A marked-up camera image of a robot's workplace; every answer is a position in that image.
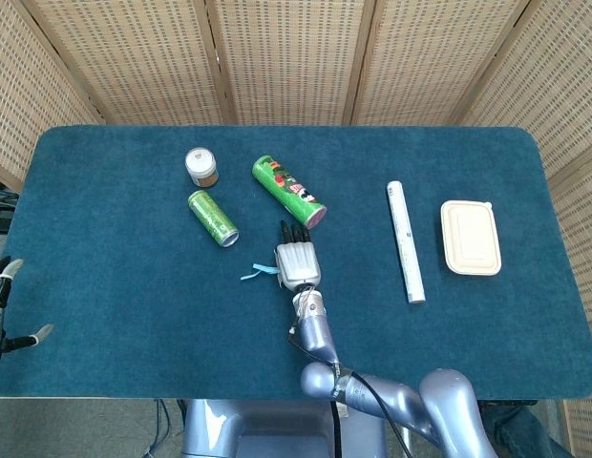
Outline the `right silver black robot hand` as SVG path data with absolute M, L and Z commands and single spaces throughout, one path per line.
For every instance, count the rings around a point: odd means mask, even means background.
M 280 285 L 292 292 L 317 287 L 321 268 L 309 230 L 300 224 L 289 226 L 285 220 L 280 225 L 282 242 L 274 250 Z

